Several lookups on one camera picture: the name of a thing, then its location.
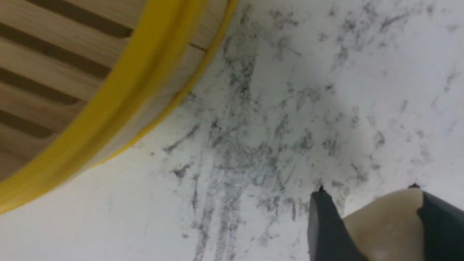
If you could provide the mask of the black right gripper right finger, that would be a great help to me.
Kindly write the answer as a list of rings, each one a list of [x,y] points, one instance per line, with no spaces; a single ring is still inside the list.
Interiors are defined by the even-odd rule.
[[[424,192],[412,190],[413,210],[409,215],[410,261],[462,261],[464,259],[463,210]]]

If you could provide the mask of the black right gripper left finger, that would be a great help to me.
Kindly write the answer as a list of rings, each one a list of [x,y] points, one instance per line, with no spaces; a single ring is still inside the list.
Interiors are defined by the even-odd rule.
[[[340,217],[331,195],[320,186],[311,193],[308,218],[311,261],[366,261]]]

